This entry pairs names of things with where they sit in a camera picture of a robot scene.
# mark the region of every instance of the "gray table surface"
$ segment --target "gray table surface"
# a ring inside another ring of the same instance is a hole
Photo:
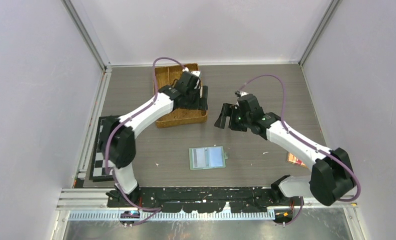
[[[296,64],[200,66],[202,81],[209,86],[208,121],[169,128],[154,124],[136,139],[134,174],[143,187],[269,186],[283,175],[302,176],[309,171],[286,163],[283,148],[248,132],[214,127],[223,103],[235,103],[234,92],[248,79],[277,75],[285,83],[284,119],[295,130],[323,144],[302,71]],[[152,96],[151,67],[116,67],[108,86],[102,116],[124,115]],[[257,96],[265,112],[280,115],[282,90],[272,77],[263,77],[244,91]],[[189,148],[223,146],[229,159],[226,168],[189,169]],[[92,182],[84,187],[112,187],[112,181]]]

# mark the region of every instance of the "orange label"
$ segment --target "orange label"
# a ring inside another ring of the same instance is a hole
[[[306,168],[307,166],[299,159],[297,159],[294,155],[292,155],[290,152],[288,153],[288,158],[286,160],[288,163],[295,164],[301,167]]]

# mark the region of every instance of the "white wall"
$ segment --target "white wall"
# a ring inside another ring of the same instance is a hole
[[[396,1],[342,1],[304,71],[326,141],[362,183],[369,239],[396,239]]]
[[[0,0],[0,239],[49,239],[101,70],[59,0]]]
[[[113,65],[298,62],[330,0],[75,0]]]

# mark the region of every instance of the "metal frame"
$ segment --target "metal frame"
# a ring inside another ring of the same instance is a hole
[[[64,237],[65,229],[68,222],[68,217],[71,211],[86,211],[93,210],[102,213],[108,212],[108,210],[114,211],[131,211],[137,210],[134,207],[122,207],[122,208],[108,208],[107,201],[108,196],[105,195],[106,192],[112,190],[112,188],[80,188],[62,189],[60,199],[58,201],[57,209],[58,212],[57,219],[55,221],[54,232],[52,240],[62,240]],[[284,209],[289,206],[272,206],[267,209]],[[364,240],[366,236],[360,225],[360,219],[358,214],[358,205],[354,202],[335,202],[331,206],[324,206],[320,204],[315,198],[305,197],[304,207],[306,209],[325,209],[325,208],[342,208],[344,210],[349,229],[354,239]],[[229,210],[230,207],[227,204],[225,210]]]
[[[112,66],[109,65],[106,67],[105,73],[98,87],[98,92],[96,93],[95,105],[92,109],[86,135],[82,141],[83,148],[79,158],[78,178],[84,178],[86,176],[87,166],[89,165],[89,161],[92,156],[93,142],[95,141],[95,129],[102,113],[109,80],[111,79],[111,73]]]
[[[89,33],[86,30],[78,12],[76,11],[75,7],[71,0],[61,0],[64,7],[67,9],[67,12],[70,14],[71,19],[73,20],[75,26],[77,27],[80,35],[83,37],[84,41],[86,42],[87,47],[89,48],[90,52],[92,52],[93,57],[96,59],[99,67],[102,70],[105,70],[106,64],[102,60],[101,55],[99,54],[98,50],[96,49],[96,45],[93,43],[92,38],[90,37]]]
[[[80,18],[79,15],[79,10],[76,9],[76,7],[73,4],[74,0],[61,0],[61,2],[64,4],[65,8],[67,9],[67,12],[70,14],[74,24],[76,25],[77,29],[79,30],[81,36],[83,37],[84,41],[86,42],[86,45],[90,49],[92,55],[96,59],[98,65],[101,67],[101,69],[105,70],[107,66],[110,66],[110,61],[108,57],[106,56],[103,47],[101,46],[98,37],[96,36],[96,33],[94,36],[95,41],[93,41],[93,38],[91,37],[91,33],[94,33],[93,29],[90,29],[87,31],[84,23],[82,20],[84,18],[87,18],[87,15],[82,14],[82,17]],[[323,33],[325,27],[329,23],[330,19],[332,18],[333,14],[335,13],[337,7],[339,4],[342,2],[342,0],[331,0],[326,12],[324,13],[318,27],[316,28],[313,36],[311,37],[310,42],[308,43],[304,54],[302,55],[301,59],[299,61],[283,61],[283,62],[224,62],[224,65],[262,65],[262,64],[299,64],[300,66],[303,66],[305,61],[307,60],[308,56],[310,55],[311,51],[313,50],[315,44],[317,43],[318,39],[320,38],[321,34]],[[77,3],[77,7],[81,8],[81,3]],[[100,47],[101,53],[99,53],[97,49],[97,44],[98,47]],[[214,62],[208,62],[208,63],[201,63],[201,65],[218,65],[218,63]],[[147,67],[150,66],[150,64],[135,64],[135,65],[117,65],[113,67]]]
[[[321,22],[319,23],[316,31],[313,34],[313,37],[311,37],[310,43],[305,49],[304,54],[301,57],[301,60],[298,62],[300,66],[304,65],[305,61],[307,60],[315,44],[317,43],[318,39],[320,38],[321,34],[323,33],[324,29],[326,28],[327,24],[329,23],[330,19],[332,18],[333,14],[335,13],[337,7],[341,2],[342,0],[332,0],[330,2],[329,7],[324,13]]]

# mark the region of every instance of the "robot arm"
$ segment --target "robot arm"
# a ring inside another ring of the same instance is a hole
[[[322,204],[330,206],[355,186],[348,172],[321,153],[330,153],[352,170],[346,151],[319,145],[293,130],[287,123],[282,123],[278,115],[264,113],[254,95],[246,92],[236,92],[236,95],[239,97],[237,103],[223,104],[220,117],[214,125],[224,128],[226,117],[230,117],[231,130],[246,132],[251,129],[254,134],[295,155],[311,171],[311,176],[286,175],[273,183],[271,187],[278,195],[275,197],[314,196]]]
[[[109,135],[114,128],[140,112],[136,117],[124,123],[110,144],[109,160],[114,163],[113,171],[121,190],[127,195],[138,187],[132,167],[132,161],[136,155],[135,139],[137,136],[157,119],[177,108],[207,110],[208,87],[201,86],[199,76],[199,71],[185,70],[174,86],[166,85],[160,88],[156,98],[150,99],[134,111],[119,118],[107,117],[103,120],[98,147],[105,154]]]

